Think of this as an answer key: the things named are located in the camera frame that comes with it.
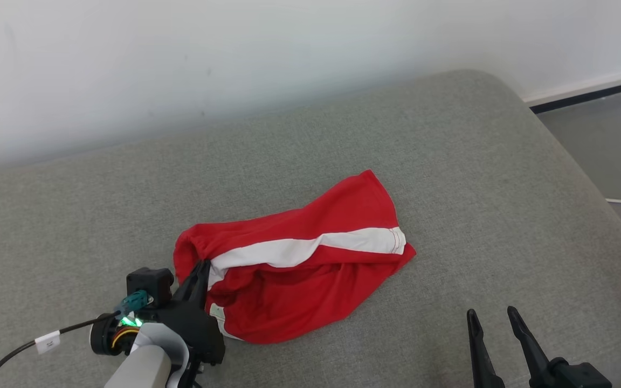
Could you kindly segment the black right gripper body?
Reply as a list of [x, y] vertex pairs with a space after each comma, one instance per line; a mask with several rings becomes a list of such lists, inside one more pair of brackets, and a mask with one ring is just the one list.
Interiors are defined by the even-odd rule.
[[530, 387], [612, 387], [613, 383], [590, 363], [569, 364], [564, 358], [531, 363]]

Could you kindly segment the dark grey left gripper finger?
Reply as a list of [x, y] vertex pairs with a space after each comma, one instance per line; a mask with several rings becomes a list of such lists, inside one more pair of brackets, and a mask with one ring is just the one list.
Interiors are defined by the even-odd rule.
[[173, 300], [194, 302], [198, 308], [205, 308], [209, 289], [210, 261], [201, 260], [175, 291]]

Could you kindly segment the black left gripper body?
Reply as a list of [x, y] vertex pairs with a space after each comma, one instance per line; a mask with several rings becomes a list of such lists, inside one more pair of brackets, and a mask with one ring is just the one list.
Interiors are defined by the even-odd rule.
[[180, 372], [222, 364], [225, 343], [217, 320], [197, 302], [173, 301], [143, 309], [143, 341], [163, 349]]

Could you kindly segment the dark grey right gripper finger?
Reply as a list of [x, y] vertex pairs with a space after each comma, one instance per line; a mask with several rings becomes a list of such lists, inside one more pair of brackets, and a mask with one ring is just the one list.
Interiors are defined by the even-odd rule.
[[484, 331], [474, 309], [467, 312], [469, 351], [471, 355], [473, 387], [505, 387], [496, 375], [484, 341]]
[[530, 377], [542, 378], [547, 371], [549, 359], [528, 329], [518, 310], [513, 306], [508, 306], [507, 315], [514, 336], [521, 344]]

